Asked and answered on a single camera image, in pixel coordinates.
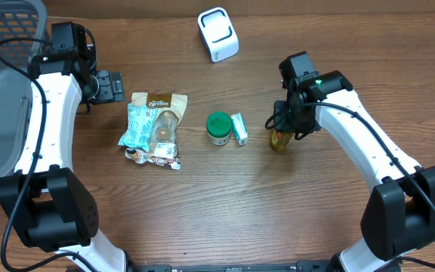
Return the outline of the yellow oil bottle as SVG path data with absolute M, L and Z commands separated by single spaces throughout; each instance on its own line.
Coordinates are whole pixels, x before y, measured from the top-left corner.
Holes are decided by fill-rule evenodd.
M 277 132 L 275 129 L 270 134 L 270 146 L 275 151 L 285 151 L 289 141 L 295 136 L 290 132 Z

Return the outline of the teal white pack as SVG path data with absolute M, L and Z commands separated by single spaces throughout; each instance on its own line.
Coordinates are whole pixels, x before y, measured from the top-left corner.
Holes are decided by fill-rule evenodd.
M 157 109 L 128 104 L 128 127 L 120 137 L 118 145 L 150 150 L 150 137 L 157 117 Z

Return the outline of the green freshening pouch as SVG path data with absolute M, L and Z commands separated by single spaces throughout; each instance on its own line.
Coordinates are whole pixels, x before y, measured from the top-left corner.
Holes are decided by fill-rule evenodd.
M 245 126 L 244 119 L 241 113 L 235 113 L 231 116 L 233 123 L 233 132 L 238 145 L 246 145 L 248 143 L 248 131 Z

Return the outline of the green lid jar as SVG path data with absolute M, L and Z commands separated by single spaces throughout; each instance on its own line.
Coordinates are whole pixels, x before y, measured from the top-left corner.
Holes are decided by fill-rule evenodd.
M 214 112 L 206 120 L 206 131 L 213 145 L 227 144 L 230 141 L 232 129 L 232 119 L 227 113 Z

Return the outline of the brown mushroom packet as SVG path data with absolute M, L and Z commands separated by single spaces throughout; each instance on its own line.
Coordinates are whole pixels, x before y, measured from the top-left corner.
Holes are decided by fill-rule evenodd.
M 150 137 L 150 150 L 125 148 L 125 157 L 137 164 L 151 163 L 179 170 L 180 157 L 177 148 L 177 127 L 184 117 L 188 98 L 182 94 L 149 94 L 135 92 L 130 104 L 157 109 L 157 117 Z

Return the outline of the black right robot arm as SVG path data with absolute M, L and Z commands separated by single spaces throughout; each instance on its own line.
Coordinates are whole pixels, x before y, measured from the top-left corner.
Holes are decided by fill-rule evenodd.
M 307 52 L 279 65 L 285 100 L 265 126 L 270 145 L 284 150 L 325 129 L 343 148 L 370 191 L 361 239 L 328 261 L 298 261 L 299 271 L 399 271 L 409 252 L 435 242 L 435 166 L 404 153 L 367 113 L 339 71 L 318 72 Z

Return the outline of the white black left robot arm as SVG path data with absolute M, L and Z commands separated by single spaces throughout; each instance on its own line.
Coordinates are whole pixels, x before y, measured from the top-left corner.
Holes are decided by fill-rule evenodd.
M 97 69 L 91 32 L 55 23 L 48 53 L 34 56 L 23 75 L 31 82 L 26 140 L 14 173 L 0 178 L 7 232 L 80 271 L 133 271 L 135 264 L 100 231 L 97 203 L 73 172 L 73 129 L 80 105 L 121 102 L 119 73 Z

